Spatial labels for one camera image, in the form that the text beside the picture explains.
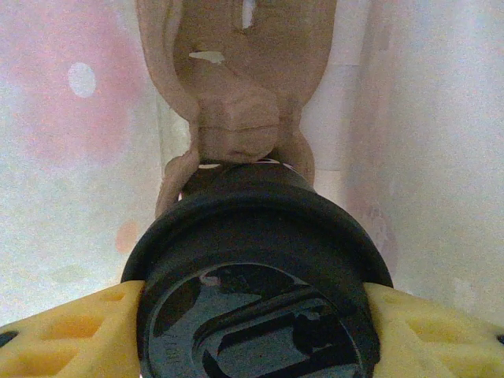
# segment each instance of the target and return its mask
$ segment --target pink stain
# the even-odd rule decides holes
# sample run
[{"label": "pink stain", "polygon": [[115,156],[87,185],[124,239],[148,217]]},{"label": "pink stain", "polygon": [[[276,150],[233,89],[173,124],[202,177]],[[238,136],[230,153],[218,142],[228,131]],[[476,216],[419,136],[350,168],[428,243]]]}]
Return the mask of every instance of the pink stain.
[{"label": "pink stain", "polygon": [[[128,111],[146,82],[139,43],[103,0],[12,3],[0,27],[0,67],[27,99],[17,115],[27,152],[55,166],[113,160],[128,141]],[[69,85],[77,62],[94,73],[86,98]]]}]

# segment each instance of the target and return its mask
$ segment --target white circle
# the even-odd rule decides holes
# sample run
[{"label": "white circle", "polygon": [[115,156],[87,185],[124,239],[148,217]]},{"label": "white circle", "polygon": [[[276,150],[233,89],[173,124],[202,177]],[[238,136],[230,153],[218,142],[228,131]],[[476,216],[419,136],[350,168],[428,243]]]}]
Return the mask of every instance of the white circle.
[{"label": "white circle", "polygon": [[96,89],[96,78],[93,69],[86,63],[74,63],[68,72],[69,86],[73,93],[82,98],[93,95]]}]

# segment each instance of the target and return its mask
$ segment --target black cylindrical object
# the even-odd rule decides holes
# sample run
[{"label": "black cylindrical object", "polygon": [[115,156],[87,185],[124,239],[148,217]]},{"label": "black cylindrical object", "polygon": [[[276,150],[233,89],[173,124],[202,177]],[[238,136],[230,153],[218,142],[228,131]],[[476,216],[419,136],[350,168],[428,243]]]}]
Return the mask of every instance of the black cylindrical object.
[{"label": "black cylindrical object", "polygon": [[143,376],[372,376],[363,282],[391,286],[363,228],[274,161],[223,171],[140,239]]}]

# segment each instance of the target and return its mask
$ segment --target yellow plastic part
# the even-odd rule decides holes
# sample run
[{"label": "yellow plastic part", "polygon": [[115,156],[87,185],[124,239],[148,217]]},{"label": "yellow plastic part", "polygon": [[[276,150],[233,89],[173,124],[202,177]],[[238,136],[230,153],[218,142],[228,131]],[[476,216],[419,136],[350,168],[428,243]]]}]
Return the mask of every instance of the yellow plastic part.
[{"label": "yellow plastic part", "polygon": [[503,378],[504,328],[366,283],[381,360],[374,378]]},{"label": "yellow plastic part", "polygon": [[0,328],[1,378],[139,378],[136,312],[143,281],[129,281]]}]

